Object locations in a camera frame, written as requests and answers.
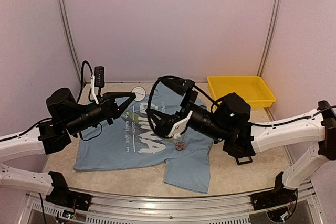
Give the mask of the round brooch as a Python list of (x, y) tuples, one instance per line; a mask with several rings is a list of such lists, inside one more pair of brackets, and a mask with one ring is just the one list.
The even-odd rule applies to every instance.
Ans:
[(175, 144), (175, 148), (176, 148), (178, 151), (182, 151), (182, 150), (184, 150), (185, 147), (186, 147), (186, 144), (183, 143), (183, 142), (177, 142), (177, 143)]
[(135, 94), (134, 100), (136, 102), (143, 101), (145, 99), (145, 97), (146, 97), (146, 90), (145, 90), (144, 87), (141, 87), (141, 86), (134, 87), (132, 89), (132, 93)]

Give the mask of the light blue printed t-shirt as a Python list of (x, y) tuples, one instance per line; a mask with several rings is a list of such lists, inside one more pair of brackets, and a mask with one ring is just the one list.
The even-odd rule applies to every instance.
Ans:
[[(133, 101), (112, 125), (102, 122), (84, 130), (74, 170), (124, 170), (164, 163), (166, 184), (206, 194), (212, 139), (191, 128), (178, 139), (157, 136), (148, 123), (148, 99), (146, 94), (143, 101)], [(185, 143), (185, 149), (178, 151), (177, 142)]]

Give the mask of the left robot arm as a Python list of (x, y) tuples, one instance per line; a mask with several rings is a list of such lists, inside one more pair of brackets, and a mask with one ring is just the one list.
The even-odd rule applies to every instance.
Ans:
[(102, 122), (108, 125), (118, 119), (135, 100), (133, 92), (93, 94), (94, 102), (81, 105), (69, 88), (60, 88), (46, 99), (50, 117), (30, 128), (1, 138), (1, 187), (31, 191), (45, 195), (47, 202), (67, 207), (87, 207), (91, 196), (69, 189), (62, 173), (35, 173), (6, 166), (6, 161), (31, 156), (49, 155), (62, 151), (71, 137), (81, 136), (89, 127)]

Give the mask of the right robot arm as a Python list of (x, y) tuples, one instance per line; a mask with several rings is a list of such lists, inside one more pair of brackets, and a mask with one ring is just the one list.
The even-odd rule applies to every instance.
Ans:
[(180, 110), (174, 114), (146, 109), (150, 128), (159, 137), (178, 138), (191, 128), (223, 143), (223, 150), (238, 165), (263, 151), (301, 142), (308, 150), (286, 171), (275, 178), (272, 190), (254, 193), (255, 210), (291, 203), (298, 199), (298, 187), (323, 164), (335, 160), (335, 108), (322, 100), (318, 107), (299, 116), (267, 123), (250, 121), (250, 105), (236, 93), (212, 100), (209, 110), (196, 105), (202, 92), (194, 81), (176, 76), (162, 76), (156, 81), (182, 97)]

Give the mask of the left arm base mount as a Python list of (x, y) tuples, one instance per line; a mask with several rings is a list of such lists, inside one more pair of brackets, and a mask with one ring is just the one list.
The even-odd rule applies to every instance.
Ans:
[(46, 196), (45, 200), (66, 208), (88, 211), (92, 196), (71, 190), (53, 190), (50, 195)]

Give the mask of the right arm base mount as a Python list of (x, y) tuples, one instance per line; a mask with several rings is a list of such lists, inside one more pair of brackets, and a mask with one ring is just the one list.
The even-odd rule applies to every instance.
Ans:
[(297, 195), (295, 190), (290, 190), (289, 192), (277, 192), (274, 193), (272, 190), (265, 191), (262, 193), (254, 193), (251, 195), (251, 203), (253, 205), (254, 211), (262, 210), (272, 207), (281, 206), (288, 204), (291, 201), (296, 201)]

